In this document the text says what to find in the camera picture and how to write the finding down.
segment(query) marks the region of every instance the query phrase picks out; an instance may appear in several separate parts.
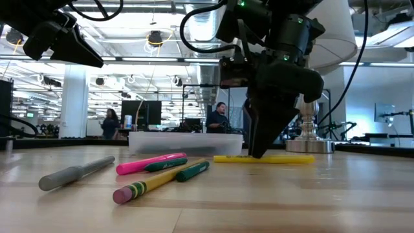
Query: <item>clear plastic container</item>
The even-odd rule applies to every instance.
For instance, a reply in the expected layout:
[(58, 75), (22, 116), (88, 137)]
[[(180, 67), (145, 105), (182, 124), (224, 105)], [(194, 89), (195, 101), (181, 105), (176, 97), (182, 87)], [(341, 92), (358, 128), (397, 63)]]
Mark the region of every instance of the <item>clear plastic container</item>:
[(129, 153), (197, 155), (240, 155), (242, 135), (215, 133), (130, 132)]

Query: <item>woman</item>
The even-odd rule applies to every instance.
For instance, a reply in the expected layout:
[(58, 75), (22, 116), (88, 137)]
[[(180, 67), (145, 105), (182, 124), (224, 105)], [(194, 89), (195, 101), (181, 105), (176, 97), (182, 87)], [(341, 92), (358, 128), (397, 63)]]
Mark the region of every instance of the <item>woman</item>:
[(114, 109), (108, 109), (106, 111), (106, 118), (101, 124), (103, 129), (103, 138), (107, 140), (113, 140), (116, 137), (117, 128), (119, 128), (119, 119)]

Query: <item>pencil eraser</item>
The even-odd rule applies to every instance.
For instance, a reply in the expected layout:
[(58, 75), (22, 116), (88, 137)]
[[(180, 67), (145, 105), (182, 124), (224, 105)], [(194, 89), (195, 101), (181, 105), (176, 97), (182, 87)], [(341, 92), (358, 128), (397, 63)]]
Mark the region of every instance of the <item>pencil eraser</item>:
[(125, 203), (132, 198), (132, 191), (128, 187), (123, 187), (121, 189), (118, 189), (114, 192), (112, 195), (112, 198), (116, 204), (122, 204)]

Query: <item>ceiling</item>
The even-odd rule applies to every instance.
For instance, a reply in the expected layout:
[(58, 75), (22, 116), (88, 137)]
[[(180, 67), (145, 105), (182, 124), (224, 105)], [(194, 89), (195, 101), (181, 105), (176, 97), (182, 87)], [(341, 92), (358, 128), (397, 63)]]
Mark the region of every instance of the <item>ceiling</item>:
[[(108, 12), (114, 12), (119, 1), (101, 1)], [(64, 12), (72, 13), (77, 19), (85, 41), (101, 56), (134, 57), (140, 61), (123, 62), (105, 61), (101, 69), (86, 67), (91, 77), (89, 93), (89, 117), (103, 117), (108, 107), (115, 108), (120, 114), (120, 102), (127, 100), (121, 92), (129, 93), (128, 100), (162, 100), (163, 118), (179, 121), (182, 108), (182, 87), (174, 83), (176, 78), (183, 84), (218, 84), (219, 70), (217, 59), (229, 55), (229, 52), (215, 54), (197, 54), (188, 49), (180, 40), (179, 25), (184, 15), (196, 8), (212, 5), (217, 1), (209, 0), (174, 0), (176, 10), (171, 8), (171, 1), (125, 0), (123, 12), (114, 19), (95, 22), (83, 19), (64, 7)], [(361, 7), (363, 0), (349, 0), (352, 7)], [(369, 1), (371, 7), (384, 10), (408, 5), (408, 1)], [(91, 17), (101, 17), (93, 1), (78, 0), (74, 5)], [(215, 12), (204, 13), (190, 18), (184, 35), (195, 47), (210, 49), (225, 45), (214, 38), (221, 21), (223, 8)], [(0, 39), (0, 56), (24, 56), (22, 47), (15, 47), (5, 40), (10, 27), (6, 26)], [(160, 31), (163, 44), (152, 47), (147, 41), (151, 31)], [(148, 58), (193, 58), (206, 62), (148, 62)], [(56, 120), (60, 115), (62, 88), (42, 84), (42, 78), (49, 77), (64, 84), (66, 64), (59, 61), (42, 60), (0, 60), (0, 72), (7, 70), (4, 78), (13, 79), (15, 97), (14, 109), (18, 115), (22, 111), (37, 109), (41, 117)], [(105, 85), (97, 85), (96, 79), (103, 78)], [(185, 92), (185, 117), (205, 117), (206, 106), (218, 98), (218, 88), (187, 87)], [(234, 92), (235, 102), (244, 102), (245, 90)]]

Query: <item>computer monitor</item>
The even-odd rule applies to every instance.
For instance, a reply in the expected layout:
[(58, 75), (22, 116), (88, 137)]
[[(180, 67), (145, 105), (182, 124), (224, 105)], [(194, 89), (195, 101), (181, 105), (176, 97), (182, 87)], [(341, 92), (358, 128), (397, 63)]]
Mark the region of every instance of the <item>computer monitor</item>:
[(374, 121), (381, 123), (389, 123), (386, 114), (395, 113), (395, 106), (392, 104), (379, 104), (375, 103)]
[(201, 119), (199, 118), (186, 118), (185, 123), (187, 124), (187, 126), (191, 127), (191, 126), (201, 126)]
[[(126, 115), (132, 116), (132, 123), (135, 123), (135, 115), (140, 105), (140, 100), (124, 100), (121, 108), (121, 124), (124, 123)], [(148, 123), (149, 125), (161, 124), (161, 101), (144, 101), (138, 114), (140, 125)]]

